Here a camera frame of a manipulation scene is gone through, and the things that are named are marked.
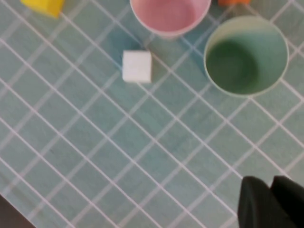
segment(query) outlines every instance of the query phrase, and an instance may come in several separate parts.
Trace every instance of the table surface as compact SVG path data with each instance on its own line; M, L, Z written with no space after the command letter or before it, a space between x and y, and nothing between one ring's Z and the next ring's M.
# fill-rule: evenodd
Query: table surface
M276 88L214 88L203 51L225 20L258 15L287 38ZM0 0L0 193L38 228L236 228L241 178L304 185L304 1L220 8L162 40L129 0L66 0L58 20ZM123 50L153 53L126 84Z

